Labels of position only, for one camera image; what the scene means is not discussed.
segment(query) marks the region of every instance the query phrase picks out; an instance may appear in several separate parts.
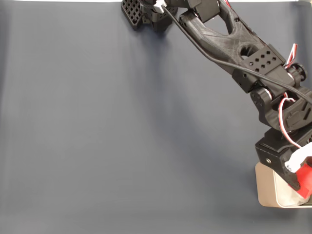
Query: black robotic arm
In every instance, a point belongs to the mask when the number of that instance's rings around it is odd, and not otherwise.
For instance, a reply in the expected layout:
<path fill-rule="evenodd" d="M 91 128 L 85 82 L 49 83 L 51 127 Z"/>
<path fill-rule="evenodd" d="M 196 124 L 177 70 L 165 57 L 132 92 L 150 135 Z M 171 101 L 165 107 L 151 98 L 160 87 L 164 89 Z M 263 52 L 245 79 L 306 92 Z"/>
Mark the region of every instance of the black robotic arm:
<path fill-rule="evenodd" d="M 260 162 L 300 190 L 296 173 L 285 166 L 297 147 L 281 133 L 278 106 L 285 93 L 295 100 L 283 108 L 285 130 L 300 146 L 312 141 L 312 91 L 300 85 L 307 78 L 304 67 L 298 63 L 284 67 L 285 59 L 246 25 L 227 0 L 123 0 L 121 7 L 134 29 L 150 23 L 155 31 L 164 31 L 174 21 L 202 54 L 250 93 L 259 120 L 271 127 L 255 146 Z M 174 17 L 178 7 L 188 8 L 179 22 Z M 204 25 L 216 15 L 224 20 L 228 35 Z"/>

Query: gray backdrop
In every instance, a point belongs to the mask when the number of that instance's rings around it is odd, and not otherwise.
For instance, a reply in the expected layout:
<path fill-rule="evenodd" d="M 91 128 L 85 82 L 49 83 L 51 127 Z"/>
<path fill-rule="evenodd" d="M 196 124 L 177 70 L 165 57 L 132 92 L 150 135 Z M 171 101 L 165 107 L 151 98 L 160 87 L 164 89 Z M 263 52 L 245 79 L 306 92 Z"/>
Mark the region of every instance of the gray backdrop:
<path fill-rule="evenodd" d="M 233 7 L 312 74 L 309 3 Z M 312 232 L 311 210 L 258 203 L 268 127 L 175 26 L 134 32 L 120 3 L 0 9 L 1 234 Z"/>

